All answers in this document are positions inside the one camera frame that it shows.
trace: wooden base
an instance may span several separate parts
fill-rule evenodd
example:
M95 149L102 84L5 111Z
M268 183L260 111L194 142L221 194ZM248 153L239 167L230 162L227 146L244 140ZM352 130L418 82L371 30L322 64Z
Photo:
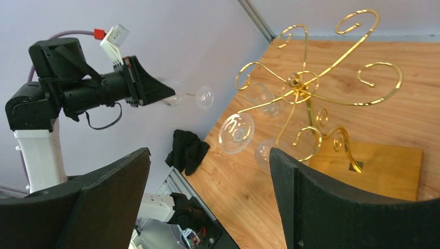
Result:
M363 142L350 142L362 173L350 170L343 149L334 151L333 140L323 141L309 166L356 188L383 196L415 201L423 150Z

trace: gold hook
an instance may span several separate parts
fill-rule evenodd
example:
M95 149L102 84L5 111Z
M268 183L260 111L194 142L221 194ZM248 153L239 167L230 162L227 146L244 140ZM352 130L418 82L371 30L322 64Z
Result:
M317 140L316 140L315 150L312 152L312 154L306 156L303 159L298 160L300 162L307 161L310 158L312 158L314 155L316 155L316 153L318 153L318 151L319 151L319 149L321 148L321 145L322 145L322 134L321 134L321 132L316 127L307 126L307 127L302 128L301 131L298 132L298 135L296 135L296 140L292 144L293 146L297 146L298 145L299 138L301 137L302 132L305 131L305 130L313 130L313 131L315 131L314 134L317 135L316 136Z
M362 173L361 167L359 167L358 163L356 162L356 160L351 155L350 138L348 136L347 130L343 126L335 126L335 127L333 127L329 131L328 135L322 133L322 138L323 139L329 139L337 131L339 131L342 134L343 147L344 147L345 155L347 156L348 160L350 160L350 163L353 165L354 170L356 170L356 172L358 172L358 173ZM333 149L335 151L339 151L340 146L341 146L340 138L337 137L336 139L333 140Z
M348 19L350 19L351 17L356 16L357 14L361 14L361 13L372 13L375 16L375 21L373 26L371 26L371 28L368 30L368 32L362 36L362 38L357 41L356 44L354 44L349 50L347 50L347 52L345 52L338 60L335 61L335 63L333 63L330 67L328 67L326 70L324 70L322 73L320 73L317 77L309 80L308 82L304 83L304 85L308 85L309 83L315 81L317 78L324 76L326 73L330 72L330 70L332 70L335 66L337 66L341 61L343 61L349 54L351 54L351 52L353 52L361 43L363 43L366 38L376 29L377 25L379 25L379 21L380 21L380 17L379 14L372 9L364 9L364 10L358 10L354 13L351 13L349 15L347 15L346 17L344 17L344 19L342 19L335 27L335 32L339 35L342 34L347 34L348 32L356 29L357 27L360 27L361 24L360 23L356 23L355 25L353 25L352 27L349 27L348 29L344 30L344 31L339 31L339 27Z
M310 93L310 94L313 97L316 97L316 98L318 98L320 100L324 100L324 101L327 101L327 102L332 102L332 103L336 103L336 104L340 104L340 105L350 105L350 106L368 106L368 105L374 105L374 104L380 103L380 102L382 102L384 100L387 100L391 96L395 95L397 93L397 91L399 90L399 88L401 87L402 81L403 81L402 70L396 64L393 64L393 63L390 63L390 62L375 62L375 63L371 63L371 64L368 64L368 65L365 65L364 68L369 68L369 67L372 67L372 66L375 66L375 65L385 65L385 66L389 66L389 67L393 68L397 72L397 75L398 75L398 78L399 78L398 82L394 86L394 88L388 94L386 94L385 96L383 96L383 97L381 97L379 99L376 99L376 100L373 100L373 101L369 101L369 102L359 102L359 103L354 102L354 103L351 103L351 102L327 99L325 97L322 97L322 96L319 96L319 95L315 95L313 93ZM370 87L374 87L373 83L371 83L369 81L366 81L366 80L363 80L361 78L361 72L362 72L362 70L359 70L357 72L357 79L360 82L369 85Z
M254 65L254 64L255 64L255 65L259 65L259 66L261 66L262 68L264 68L265 70L267 70L268 72L270 72L273 76L275 76L276 78L278 78L278 79L281 80L282 82L286 82L285 79L283 79L283 78L281 78L280 76L278 76L278 74L272 72L272 70L268 69L268 68L267 68L266 66L264 66L263 64L254 61L254 62L248 63L246 66L242 67L242 69L240 70L240 72L239 72L239 73L237 74L237 76L235 77L234 86L235 86L235 88L237 88L237 90L244 90L244 89L248 88L248 86L251 85L251 76L250 76L249 74L247 75L248 82L247 82L247 84L245 84L243 87L239 87L239 86L238 86L238 79L240 78L241 74L242 74L242 73L243 73L248 67L250 67L250 66L252 66L252 65Z
M297 24L297 25L292 25L292 26L290 26L290 27L288 27L288 28L286 28L280 35L278 35L278 37L276 37L275 38L275 41L274 42L276 42L276 41L278 41L285 33L287 33L288 31L290 31L290 30L292 30L292 29L294 29L294 28L296 28L296 27L301 27L301 28L303 28L304 29L304 58L303 58L303 60L302 60L302 71L305 71L306 70L306 61L307 61L307 50L308 50L308 41L309 41L309 31L307 30L307 27L304 25L304 24ZM277 48L283 48L283 47L285 47L289 42L290 42L290 40L292 39L292 37L293 37L293 34L289 34L288 35L288 38L287 38L287 40L286 40L286 42L285 43L283 43L283 44L281 44L281 45L279 45L279 46L277 46Z

